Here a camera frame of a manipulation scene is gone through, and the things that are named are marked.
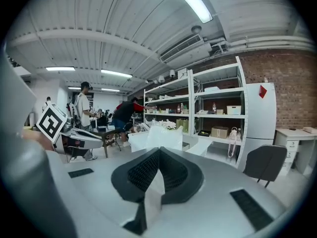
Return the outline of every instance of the sneaker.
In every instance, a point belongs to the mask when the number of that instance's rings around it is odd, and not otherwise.
[[[123,147],[126,147],[126,146],[130,146],[130,143],[128,141],[123,142]]]
[[[98,156],[92,156],[90,159],[85,159],[86,161],[93,161],[95,160],[96,158],[98,158]]]

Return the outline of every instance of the white t-shirt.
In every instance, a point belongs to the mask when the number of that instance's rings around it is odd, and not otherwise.
[[[44,112],[44,110],[46,109],[46,107],[49,105],[49,103],[51,103],[51,101],[46,101],[42,107],[42,112]]]
[[[78,104],[77,104],[77,111],[80,115],[80,121],[82,126],[90,125],[89,116],[84,114],[84,110],[90,110],[89,101],[87,96],[84,94],[78,95]]]

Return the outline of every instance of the white shelving unit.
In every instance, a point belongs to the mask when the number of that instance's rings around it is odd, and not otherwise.
[[[239,87],[229,88],[229,89],[220,89],[215,91],[204,92],[203,86],[206,83],[219,82],[225,80],[238,80]],[[144,90],[144,100],[146,100],[146,95],[165,95],[172,91],[188,88],[188,94],[179,95],[174,97],[168,97],[163,99],[157,99],[153,101],[144,102],[145,105],[159,105],[159,104],[168,104],[168,103],[189,103],[189,114],[165,114],[165,113],[144,113],[145,116],[175,116],[175,117],[185,117],[189,119],[189,127],[187,135],[194,137],[203,137],[208,138],[212,141],[209,152],[207,153],[207,158],[212,158],[224,163],[230,164],[234,167],[238,167],[242,153],[244,150],[244,145],[246,142],[246,135],[248,129],[248,95],[247,95],[247,86],[243,73],[243,69],[239,60],[239,57],[236,57],[236,63],[220,66],[217,68],[208,69],[198,73],[193,73],[192,70],[187,71],[187,76],[183,78],[174,80],[172,82],[160,85],[151,90]],[[222,98],[241,98],[241,106],[243,115],[200,115],[195,113],[195,101],[199,102],[199,108],[203,107],[203,101],[208,99],[222,99]],[[238,150],[232,158],[227,157],[228,148],[224,145],[233,144],[234,142],[229,138],[222,139],[217,137],[204,137],[198,136],[195,133],[195,119],[199,118],[202,124],[203,119],[239,119],[242,129],[242,140],[236,141],[236,149]]]

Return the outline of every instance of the office chair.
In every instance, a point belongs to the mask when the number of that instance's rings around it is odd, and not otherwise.
[[[243,171],[247,176],[266,180],[265,188],[270,181],[275,181],[285,161],[287,149],[278,145],[262,145],[247,156]]]

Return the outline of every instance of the fluorescent light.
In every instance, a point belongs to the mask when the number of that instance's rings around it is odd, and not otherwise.
[[[185,0],[188,5],[194,10],[202,23],[206,23],[212,20],[212,15],[208,11],[206,5],[202,0]]]
[[[46,69],[48,71],[55,71],[55,70],[63,70],[63,71],[72,70],[72,71],[74,71],[75,70],[74,67],[46,67]]]
[[[101,72],[105,73],[105,74],[112,74],[112,75],[120,76],[120,77],[128,77],[128,78],[132,77],[132,75],[129,75],[129,74],[124,74],[124,73],[110,71],[110,70],[105,70],[105,69],[102,69]]]
[[[120,90],[106,89],[106,88],[102,88],[101,90],[103,90],[103,91],[110,91],[110,92],[120,92]]]

